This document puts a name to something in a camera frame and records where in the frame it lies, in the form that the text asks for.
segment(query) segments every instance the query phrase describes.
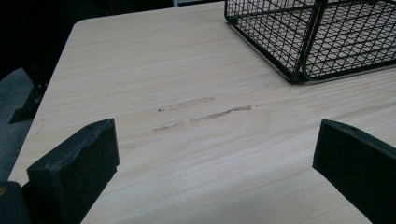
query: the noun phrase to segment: dark floor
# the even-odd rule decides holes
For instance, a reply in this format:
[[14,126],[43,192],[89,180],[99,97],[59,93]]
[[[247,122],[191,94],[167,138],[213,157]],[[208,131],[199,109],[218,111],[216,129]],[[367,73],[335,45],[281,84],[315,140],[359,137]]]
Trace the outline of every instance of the dark floor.
[[32,120],[8,124],[15,110],[23,107],[32,88],[32,81],[22,69],[0,81],[0,181],[8,180],[32,125]]

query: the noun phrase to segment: wire basket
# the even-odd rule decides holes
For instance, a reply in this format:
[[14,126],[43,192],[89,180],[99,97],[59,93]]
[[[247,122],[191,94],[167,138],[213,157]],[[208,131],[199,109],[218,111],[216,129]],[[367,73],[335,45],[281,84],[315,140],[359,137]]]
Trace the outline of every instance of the wire basket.
[[226,20],[292,83],[396,63],[394,0],[226,0]]

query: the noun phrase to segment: wood grain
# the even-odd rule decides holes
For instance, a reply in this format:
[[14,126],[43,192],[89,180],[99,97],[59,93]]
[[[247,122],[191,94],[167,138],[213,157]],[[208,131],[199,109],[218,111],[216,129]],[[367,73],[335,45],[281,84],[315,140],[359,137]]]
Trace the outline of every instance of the wood grain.
[[396,146],[395,69],[291,86],[223,4],[76,24],[10,180],[114,118],[120,166],[84,223],[368,223],[312,167],[322,119]]

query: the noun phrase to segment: black object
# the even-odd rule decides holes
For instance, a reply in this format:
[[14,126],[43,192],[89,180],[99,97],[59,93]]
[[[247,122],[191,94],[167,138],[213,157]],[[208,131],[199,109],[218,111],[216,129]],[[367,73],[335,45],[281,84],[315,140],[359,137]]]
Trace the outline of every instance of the black object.
[[180,7],[186,7],[186,6],[192,6],[192,5],[198,5],[198,4],[222,2],[222,1],[224,1],[224,0],[196,0],[196,1],[192,1],[192,2],[179,3],[178,5]]
[[[114,119],[95,122],[73,134],[27,169],[30,181],[22,191],[31,222],[80,223],[119,163]],[[2,206],[21,206],[21,200],[0,198]],[[9,218],[5,223],[14,220],[12,214],[3,212],[0,217]]]
[[0,183],[0,223],[31,223],[21,186],[15,182]]
[[392,0],[226,0],[225,18],[291,83],[396,63]]
[[23,122],[29,119],[34,119],[40,106],[43,96],[39,90],[33,86],[22,108],[16,109],[9,124]]
[[396,223],[396,148],[325,119],[313,167],[373,223]]

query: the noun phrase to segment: wire mesh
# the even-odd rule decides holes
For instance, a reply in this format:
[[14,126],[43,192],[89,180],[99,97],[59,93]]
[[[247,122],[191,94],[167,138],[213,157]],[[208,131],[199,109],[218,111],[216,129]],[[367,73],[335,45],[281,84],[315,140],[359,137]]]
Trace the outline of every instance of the wire mesh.
[[225,17],[291,82],[396,63],[391,0],[227,0]]

